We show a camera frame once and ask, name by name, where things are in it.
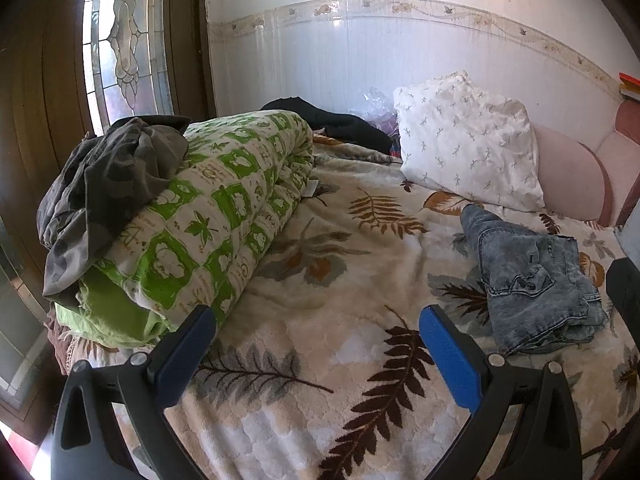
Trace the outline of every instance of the stack of books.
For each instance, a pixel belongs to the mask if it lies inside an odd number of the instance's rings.
[[[640,79],[620,72],[620,81],[622,81],[620,93],[629,99],[640,102]]]

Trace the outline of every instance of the jeans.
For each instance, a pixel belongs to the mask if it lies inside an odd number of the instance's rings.
[[[536,233],[475,204],[460,220],[501,354],[551,352],[588,342],[604,327],[600,293],[580,271],[574,238]]]

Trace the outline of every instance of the silver screw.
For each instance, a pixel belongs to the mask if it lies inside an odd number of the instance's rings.
[[[562,366],[560,363],[556,363],[555,361],[551,361],[549,364],[549,371],[553,374],[559,375],[562,373]]]
[[[146,358],[147,355],[144,352],[138,352],[130,357],[129,362],[134,366],[140,366],[146,363]]]
[[[75,371],[75,372],[81,372],[82,370],[84,370],[87,367],[88,364],[89,363],[87,361],[84,361],[84,360],[83,361],[78,361],[76,364],[74,364],[72,370]]]
[[[489,364],[491,366],[500,368],[501,366],[504,366],[504,362],[504,357],[502,357],[500,354],[491,354],[489,356]]]

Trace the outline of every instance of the white pillow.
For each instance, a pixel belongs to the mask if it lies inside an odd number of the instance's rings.
[[[538,143],[522,103],[455,72],[397,88],[394,105],[407,179],[519,211],[544,207]]]

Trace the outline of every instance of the floral wall border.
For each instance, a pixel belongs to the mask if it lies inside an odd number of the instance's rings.
[[[311,0],[245,16],[227,23],[209,23],[209,39],[226,43],[234,38],[274,32],[311,21],[354,20],[374,16],[447,23],[513,41],[585,76],[611,98],[622,102],[615,78],[577,50],[544,32],[475,7],[439,0]]]

